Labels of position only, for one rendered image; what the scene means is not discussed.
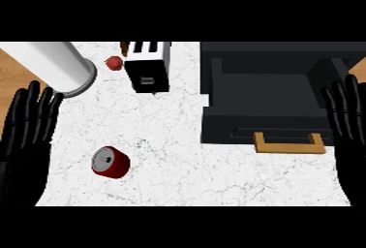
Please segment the red can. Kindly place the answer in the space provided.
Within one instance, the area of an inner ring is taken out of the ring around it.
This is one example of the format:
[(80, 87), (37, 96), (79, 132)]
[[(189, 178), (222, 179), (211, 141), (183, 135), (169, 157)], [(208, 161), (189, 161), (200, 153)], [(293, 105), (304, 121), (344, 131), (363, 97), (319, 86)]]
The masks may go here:
[(123, 178), (130, 169), (129, 156), (112, 146), (102, 147), (92, 158), (92, 170), (108, 178)]

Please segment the black and white toaster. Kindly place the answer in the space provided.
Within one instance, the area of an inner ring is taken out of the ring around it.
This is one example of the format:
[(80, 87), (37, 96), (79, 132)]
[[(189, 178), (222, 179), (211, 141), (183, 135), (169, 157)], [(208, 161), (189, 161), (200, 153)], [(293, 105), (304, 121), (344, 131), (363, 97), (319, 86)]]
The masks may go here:
[(132, 42), (124, 60), (133, 89), (138, 93), (167, 92), (171, 42)]

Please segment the dark grey drawer front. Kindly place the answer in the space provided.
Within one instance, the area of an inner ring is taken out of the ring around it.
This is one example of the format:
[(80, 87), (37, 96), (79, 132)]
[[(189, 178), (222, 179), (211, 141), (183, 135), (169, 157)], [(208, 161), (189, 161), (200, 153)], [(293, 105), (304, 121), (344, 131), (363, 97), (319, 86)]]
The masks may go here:
[(309, 143), (309, 135), (316, 133), (325, 145), (334, 145), (328, 117), (251, 116), (204, 108), (202, 143), (254, 144), (256, 132), (263, 133), (269, 143)]

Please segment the small red fruit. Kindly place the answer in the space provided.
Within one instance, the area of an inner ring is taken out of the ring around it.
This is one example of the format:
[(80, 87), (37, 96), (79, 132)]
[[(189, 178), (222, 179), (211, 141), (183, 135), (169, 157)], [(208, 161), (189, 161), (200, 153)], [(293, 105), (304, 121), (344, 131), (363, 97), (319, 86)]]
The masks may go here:
[(123, 67), (123, 60), (118, 56), (112, 56), (108, 60), (107, 60), (107, 66), (110, 67), (110, 69), (112, 71), (120, 71), (121, 67)]

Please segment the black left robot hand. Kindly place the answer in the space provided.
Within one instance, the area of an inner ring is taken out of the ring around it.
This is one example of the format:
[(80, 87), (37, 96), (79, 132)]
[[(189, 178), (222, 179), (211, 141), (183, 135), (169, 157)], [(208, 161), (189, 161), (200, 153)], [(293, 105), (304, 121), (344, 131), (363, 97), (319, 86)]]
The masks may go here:
[(45, 193), (64, 98), (37, 80), (17, 91), (0, 139), (0, 207), (36, 206)]

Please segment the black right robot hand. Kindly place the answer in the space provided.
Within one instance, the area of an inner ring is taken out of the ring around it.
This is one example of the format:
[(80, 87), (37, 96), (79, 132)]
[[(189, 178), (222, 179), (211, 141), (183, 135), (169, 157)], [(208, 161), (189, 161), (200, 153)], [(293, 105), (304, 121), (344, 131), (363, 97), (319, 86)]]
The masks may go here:
[(366, 82), (347, 75), (322, 88), (334, 133), (338, 180), (350, 205), (366, 207)]

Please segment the dark grey open drawer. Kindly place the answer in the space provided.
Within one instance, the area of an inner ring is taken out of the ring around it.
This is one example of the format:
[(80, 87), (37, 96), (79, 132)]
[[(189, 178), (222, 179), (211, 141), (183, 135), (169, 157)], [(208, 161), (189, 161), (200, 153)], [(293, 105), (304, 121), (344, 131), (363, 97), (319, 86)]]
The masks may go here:
[(325, 115), (321, 88), (366, 58), (366, 42), (202, 42), (202, 90), (219, 115)]

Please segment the white cylinder container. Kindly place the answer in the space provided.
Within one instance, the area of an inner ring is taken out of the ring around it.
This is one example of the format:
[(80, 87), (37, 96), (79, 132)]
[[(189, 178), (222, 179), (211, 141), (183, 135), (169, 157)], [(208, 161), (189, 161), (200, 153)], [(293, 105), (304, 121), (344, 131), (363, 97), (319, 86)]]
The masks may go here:
[(67, 98), (90, 88), (96, 65), (71, 42), (0, 42), (0, 48)]

